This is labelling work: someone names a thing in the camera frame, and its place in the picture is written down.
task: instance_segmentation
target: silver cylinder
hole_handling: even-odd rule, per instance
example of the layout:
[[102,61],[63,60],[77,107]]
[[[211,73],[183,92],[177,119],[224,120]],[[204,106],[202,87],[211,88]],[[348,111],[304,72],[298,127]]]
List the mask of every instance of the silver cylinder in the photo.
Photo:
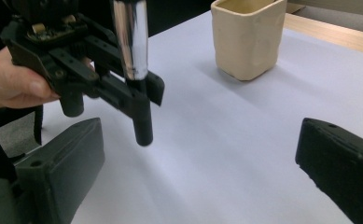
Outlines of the silver cylinder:
[[148,73],[146,0],[114,0],[113,9],[125,77],[142,80]]

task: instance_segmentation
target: white table surface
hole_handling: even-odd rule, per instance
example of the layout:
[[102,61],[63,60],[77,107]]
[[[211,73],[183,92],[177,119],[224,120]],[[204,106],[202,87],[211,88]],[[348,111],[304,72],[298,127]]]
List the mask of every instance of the white table surface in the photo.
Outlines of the white table surface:
[[44,141],[101,118],[106,162],[73,224],[346,224],[295,163],[303,118],[363,137],[363,53],[285,29],[276,66],[241,82],[216,67],[211,14],[149,38],[166,84],[152,105],[154,142],[100,99],[76,119],[44,111]]

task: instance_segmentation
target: ceramic cup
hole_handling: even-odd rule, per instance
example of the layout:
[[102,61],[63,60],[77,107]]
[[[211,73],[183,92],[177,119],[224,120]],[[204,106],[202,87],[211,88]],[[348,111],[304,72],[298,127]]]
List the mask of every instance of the ceramic cup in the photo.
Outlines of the ceramic cup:
[[211,5],[216,65],[239,80],[274,67],[286,0],[216,0]]

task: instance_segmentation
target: cup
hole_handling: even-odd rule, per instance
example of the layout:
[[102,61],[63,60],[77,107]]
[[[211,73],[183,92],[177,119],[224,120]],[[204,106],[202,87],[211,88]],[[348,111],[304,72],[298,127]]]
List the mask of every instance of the cup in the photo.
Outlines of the cup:
[[216,0],[211,4],[216,65],[251,80],[277,62],[286,0]]

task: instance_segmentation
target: human hand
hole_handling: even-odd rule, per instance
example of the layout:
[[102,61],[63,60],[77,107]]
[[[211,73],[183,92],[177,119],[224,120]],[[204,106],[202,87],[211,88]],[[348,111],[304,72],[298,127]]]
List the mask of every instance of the human hand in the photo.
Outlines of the human hand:
[[0,50],[0,107],[25,108],[59,99],[43,77],[11,59],[7,48]]

